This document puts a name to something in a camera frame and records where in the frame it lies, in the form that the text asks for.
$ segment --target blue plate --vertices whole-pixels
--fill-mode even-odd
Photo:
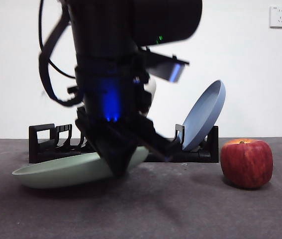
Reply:
[[[195,149],[205,139],[219,117],[225,98],[225,86],[220,80],[212,83],[199,97],[183,123],[183,151]]]

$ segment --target light green plate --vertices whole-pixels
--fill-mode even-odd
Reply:
[[[144,162],[148,153],[147,148],[137,147],[127,170]],[[113,176],[106,161],[97,153],[37,163],[17,169],[12,174],[22,185],[41,189],[72,186]]]

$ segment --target plate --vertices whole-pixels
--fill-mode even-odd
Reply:
[[[127,170],[144,162],[149,151],[137,147]],[[59,158],[22,167],[12,173],[22,185],[30,188],[67,187],[112,177],[106,161],[97,153],[86,153]]]
[[[183,123],[183,151],[195,149],[205,139],[219,117],[225,98],[226,90],[221,80],[212,83],[199,97]]]

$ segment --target black cable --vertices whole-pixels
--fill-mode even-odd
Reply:
[[[42,43],[42,9],[43,9],[43,1],[44,0],[40,0],[40,6],[39,6],[39,19],[38,19],[38,35],[39,35],[39,45],[40,45],[40,49],[41,51],[43,51],[43,43]],[[63,72],[62,70],[60,70],[50,59],[49,59],[49,64],[56,70],[58,71],[60,74],[69,77],[71,79],[75,79],[76,77],[68,75],[67,73]]]

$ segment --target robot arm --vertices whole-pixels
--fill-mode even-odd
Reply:
[[[131,155],[144,145],[165,160],[182,150],[155,132],[142,116],[151,104],[144,90],[149,73],[171,82],[187,62],[142,49],[183,40],[198,27],[201,0],[62,0],[62,16],[39,56],[41,81],[49,97],[64,106],[84,102],[76,125],[113,174],[125,173]],[[78,91],[69,101],[53,93],[49,58],[69,21],[77,54]]]

